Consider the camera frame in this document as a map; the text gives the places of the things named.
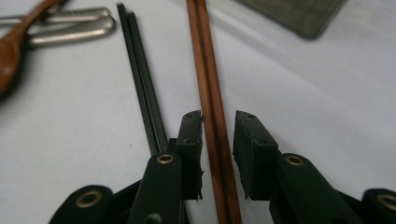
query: black rod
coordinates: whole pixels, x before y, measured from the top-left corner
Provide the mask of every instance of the black rod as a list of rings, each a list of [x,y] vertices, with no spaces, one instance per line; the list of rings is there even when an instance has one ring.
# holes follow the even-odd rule
[[[134,76],[137,97],[145,124],[151,155],[164,152],[168,145],[160,108],[152,85],[149,66],[140,38],[134,13],[127,13],[123,4],[118,5],[120,22]]]

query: wooden rod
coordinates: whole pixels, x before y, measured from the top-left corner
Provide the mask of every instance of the wooden rod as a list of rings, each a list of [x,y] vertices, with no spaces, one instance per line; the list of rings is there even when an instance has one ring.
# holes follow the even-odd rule
[[[187,0],[219,223],[242,223],[205,0]]]

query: white surface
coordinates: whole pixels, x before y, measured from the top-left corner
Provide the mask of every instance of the white surface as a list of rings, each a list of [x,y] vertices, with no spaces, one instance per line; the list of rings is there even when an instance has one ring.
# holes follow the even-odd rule
[[[1,16],[36,3],[1,2]],[[66,7],[108,7],[118,21],[118,2]],[[200,107],[185,1],[123,3],[138,18],[166,131],[176,137],[182,115]],[[247,111],[282,152],[307,157],[336,189],[358,199],[369,188],[396,190],[395,1],[348,0],[316,41],[233,0],[208,9],[231,145],[235,110]],[[27,54],[21,86],[0,105],[0,223],[46,223],[76,189],[117,192],[141,178],[149,147],[118,28]],[[216,223],[206,153],[202,163],[204,200],[189,203],[189,215]],[[244,223],[271,223],[268,203],[245,201],[234,170]]]

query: metal grommet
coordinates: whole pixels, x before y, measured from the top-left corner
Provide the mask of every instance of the metal grommet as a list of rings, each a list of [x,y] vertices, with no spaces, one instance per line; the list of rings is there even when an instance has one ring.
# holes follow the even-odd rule
[[[145,218],[145,223],[163,223],[162,218],[157,213],[151,213]]]
[[[157,162],[160,164],[171,163],[174,160],[174,157],[171,154],[162,154],[157,157]]]
[[[388,209],[396,211],[396,197],[388,194],[379,194],[376,198],[384,204]]]
[[[288,156],[286,158],[286,161],[290,163],[291,165],[303,165],[304,161],[300,157],[296,156]]]
[[[95,189],[88,191],[81,196],[79,196],[76,200],[76,206],[80,208],[87,208],[99,203],[102,199],[102,192]]]

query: wooden spoon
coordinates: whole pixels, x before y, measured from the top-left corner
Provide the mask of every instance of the wooden spoon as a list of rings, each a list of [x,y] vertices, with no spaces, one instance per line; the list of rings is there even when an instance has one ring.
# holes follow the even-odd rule
[[[29,27],[50,7],[65,0],[44,0],[21,23],[0,39],[0,95],[11,84],[18,69],[21,44]]]

